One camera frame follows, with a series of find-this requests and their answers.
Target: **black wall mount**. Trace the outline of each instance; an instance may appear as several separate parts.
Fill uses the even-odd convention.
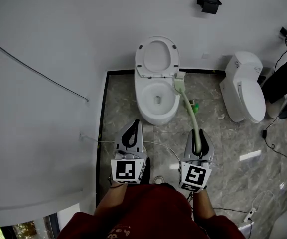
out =
[[[222,5],[219,0],[197,0],[197,4],[201,6],[202,12],[210,14],[216,14],[219,5]]]

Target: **toilet seat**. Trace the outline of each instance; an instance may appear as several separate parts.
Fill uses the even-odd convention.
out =
[[[241,80],[238,83],[239,96],[244,117],[254,123],[263,120],[265,101],[260,85],[251,80]]]
[[[179,70],[180,56],[170,39],[154,36],[140,44],[135,62],[136,69],[143,78],[171,78]]]

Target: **marble floor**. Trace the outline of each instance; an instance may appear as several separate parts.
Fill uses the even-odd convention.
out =
[[[253,199],[257,209],[251,238],[268,238],[275,219],[287,209],[287,158],[272,152],[261,138],[261,130],[273,120],[265,118],[259,124],[247,121],[234,123],[230,120],[219,83],[224,76],[213,74],[186,74],[185,85],[189,99],[199,102],[196,115],[200,128],[204,129],[215,145],[215,156],[208,180],[208,193],[215,208],[228,208],[248,211]],[[153,126],[140,115],[136,104],[133,75],[110,76],[103,122],[102,141],[114,141],[115,133],[126,123],[140,119],[143,123],[145,141],[162,143],[171,147],[179,157],[183,156],[185,144],[192,123],[184,108],[183,100],[174,119],[163,126]],[[276,150],[287,155],[287,120],[276,120],[268,129],[267,142],[274,143]],[[145,144],[151,160],[151,180],[161,175],[166,182],[178,186],[178,171],[170,169],[176,164],[176,157],[165,147]],[[261,150],[261,155],[244,161],[239,156]],[[111,173],[110,159],[113,158],[113,144],[102,143],[100,160],[100,198],[109,188],[108,177]],[[188,196],[189,192],[178,189]],[[239,227],[244,213],[216,210],[218,215],[226,215]]]

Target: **white toilet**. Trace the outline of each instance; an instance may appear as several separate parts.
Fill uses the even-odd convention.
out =
[[[135,60],[135,90],[142,117],[153,125],[169,122],[180,100],[173,86],[180,65],[177,47],[168,38],[151,37],[139,45]]]
[[[257,83],[262,63],[245,51],[236,52],[226,67],[226,77],[220,83],[228,114],[234,122],[249,120],[259,123],[265,115],[265,101]]]

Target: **toilet bowl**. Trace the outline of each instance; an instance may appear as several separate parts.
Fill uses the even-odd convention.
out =
[[[266,106],[257,83],[261,70],[258,57],[250,52],[236,52],[230,60],[220,89],[232,121],[259,123],[263,120]]]
[[[180,62],[177,47],[168,38],[151,37],[139,45],[135,61],[136,99],[142,117],[153,125],[169,122],[180,100],[173,86]]]

